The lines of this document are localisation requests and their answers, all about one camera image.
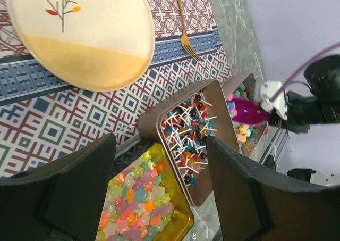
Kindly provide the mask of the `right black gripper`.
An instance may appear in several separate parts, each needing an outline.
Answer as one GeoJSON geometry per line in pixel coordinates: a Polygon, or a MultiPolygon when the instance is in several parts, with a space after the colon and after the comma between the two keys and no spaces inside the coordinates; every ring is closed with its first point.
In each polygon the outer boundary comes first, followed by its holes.
{"type": "Polygon", "coordinates": [[[339,101],[304,97],[292,91],[287,93],[287,99],[287,119],[281,119],[273,111],[268,121],[270,126],[306,134],[313,124],[339,124],[339,101]]]}

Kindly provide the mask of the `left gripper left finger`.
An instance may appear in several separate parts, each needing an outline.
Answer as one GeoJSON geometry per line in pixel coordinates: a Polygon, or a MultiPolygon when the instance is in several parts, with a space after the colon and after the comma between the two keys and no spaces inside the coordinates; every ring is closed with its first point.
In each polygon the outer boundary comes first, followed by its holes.
{"type": "Polygon", "coordinates": [[[113,134],[1,178],[1,240],[95,240],[111,176],[113,134]]]}

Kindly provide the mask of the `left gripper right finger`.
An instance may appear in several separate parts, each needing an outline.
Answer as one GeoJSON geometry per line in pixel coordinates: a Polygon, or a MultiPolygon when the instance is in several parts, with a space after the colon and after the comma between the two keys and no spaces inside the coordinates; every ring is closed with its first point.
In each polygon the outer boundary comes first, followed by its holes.
{"type": "Polygon", "coordinates": [[[339,240],[339,187],[278,173],[217,137],[208,168],[223,240],[339,240]]]}

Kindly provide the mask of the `clear glass jar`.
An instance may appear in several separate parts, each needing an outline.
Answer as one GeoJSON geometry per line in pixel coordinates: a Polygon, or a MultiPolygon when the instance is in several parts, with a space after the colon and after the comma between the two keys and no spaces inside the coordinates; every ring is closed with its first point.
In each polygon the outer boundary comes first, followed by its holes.
{"type": "Polygon", "coordinates": [[[199,215],[196,215],[194,219],[191,240],[193,241],[222,240],[222,234],[220,229],[214,232],[211,223],[202,220],[202,218],[199,215]]]}

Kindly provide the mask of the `purple plastic scoop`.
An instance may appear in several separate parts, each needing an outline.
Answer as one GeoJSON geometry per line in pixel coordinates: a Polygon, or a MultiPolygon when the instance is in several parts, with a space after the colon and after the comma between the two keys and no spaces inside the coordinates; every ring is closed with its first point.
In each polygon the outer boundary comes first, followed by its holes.
{"type": "Polygon", "coordinates": [[[235,122],[258,125],[269,120],[270,113],[261,110],[258,104],[252,100],[233,98],[232,102],[237,111],[236,116],[232,117],[235,122]]]}

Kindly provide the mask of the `tin of pastel star candies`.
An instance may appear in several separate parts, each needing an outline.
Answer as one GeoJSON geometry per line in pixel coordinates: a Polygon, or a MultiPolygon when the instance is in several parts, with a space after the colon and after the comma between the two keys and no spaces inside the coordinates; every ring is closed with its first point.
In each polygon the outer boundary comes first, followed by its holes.
{"type": "Polygon", "coordinates": [[[242,73],[224,82],[222,90],[242,154],[260,161],[266,149],[263,137],[268,123],[254,102],[255,85],[253,73],[242,73]]]}

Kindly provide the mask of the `gold tin of gummy stars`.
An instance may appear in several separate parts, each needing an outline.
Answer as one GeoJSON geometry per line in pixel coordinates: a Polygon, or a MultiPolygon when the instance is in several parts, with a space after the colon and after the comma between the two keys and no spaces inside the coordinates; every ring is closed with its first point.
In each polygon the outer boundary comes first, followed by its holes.
{"type": "Polygon", "coordinates": [[[96,240],[182,240],[194,216],[159,143],[138,142],[114,162],[96,240]]]}

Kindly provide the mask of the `tin of lollipops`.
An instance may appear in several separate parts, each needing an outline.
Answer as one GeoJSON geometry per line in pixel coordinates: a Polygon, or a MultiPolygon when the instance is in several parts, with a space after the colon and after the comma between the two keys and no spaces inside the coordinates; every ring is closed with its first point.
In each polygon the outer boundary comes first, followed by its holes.
{"type": "Polygon", "coordinates": [[[189,204],[199,207],[212,192],[207,138],[215,136],[239,151],[222,86],[217,80],[194,82],[143,113],[141,139],[162,144],[189,204]]]}

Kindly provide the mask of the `patterned placemat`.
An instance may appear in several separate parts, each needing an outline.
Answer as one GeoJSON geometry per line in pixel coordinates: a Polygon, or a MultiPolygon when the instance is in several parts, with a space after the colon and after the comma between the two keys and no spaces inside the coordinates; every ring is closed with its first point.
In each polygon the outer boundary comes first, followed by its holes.
{"type": "Polygon", "coordinates": [[[155,26],[155,52],[146,73],[112,92],[68,85],[39,64],[14,31],[1,0],[1,176],[42,166],[107,133],[117,144],[137,134],[138,117],[195,81],[230,75],[211,0],[182,0],[186,33],[200,56],[181,45],[176,0],[147,0],[155,26]]]}

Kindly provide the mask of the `gold fork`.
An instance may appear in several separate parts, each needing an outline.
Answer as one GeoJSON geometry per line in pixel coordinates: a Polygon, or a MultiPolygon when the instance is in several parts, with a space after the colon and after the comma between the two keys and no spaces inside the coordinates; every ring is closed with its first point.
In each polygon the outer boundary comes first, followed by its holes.
{"type": "Polygon", "coordinates": [[[182,35],[181,35],[181,45],[183,49],[188,53],[189,56],[191,56],[196,61],[201,61],[200,56],[196,53],[196,51],[193,49],[191,42],[189,40],[188,34],[186,33],[186,26],[185,26],[185,17],[183,14],[183,7],[182,7],[182,1],[177,0],[178,3],[178,9],[182,20],[182,35]]]}

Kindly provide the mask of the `cream and orange plate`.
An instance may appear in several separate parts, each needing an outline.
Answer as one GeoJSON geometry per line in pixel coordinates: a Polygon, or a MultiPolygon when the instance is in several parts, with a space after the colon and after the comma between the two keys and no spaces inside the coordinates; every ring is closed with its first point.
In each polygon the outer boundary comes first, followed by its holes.
{"type": "Polygon", "coordinates": [[[155,32],[147,0],[6,0],[30,54],[75,87],[111,92],[151,64],[155,32]]]}

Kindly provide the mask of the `aluminium frame rail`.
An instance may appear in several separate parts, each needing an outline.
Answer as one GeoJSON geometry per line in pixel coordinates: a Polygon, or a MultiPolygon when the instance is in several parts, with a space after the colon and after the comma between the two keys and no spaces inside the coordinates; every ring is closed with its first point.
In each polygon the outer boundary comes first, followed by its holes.
{"type": "Polygon", "coordinates": [[[284,173],[285,156],[290,152],[288,131],[282,128],[269,127],[265,135],[264,152],[259,163],[284,173]]]}

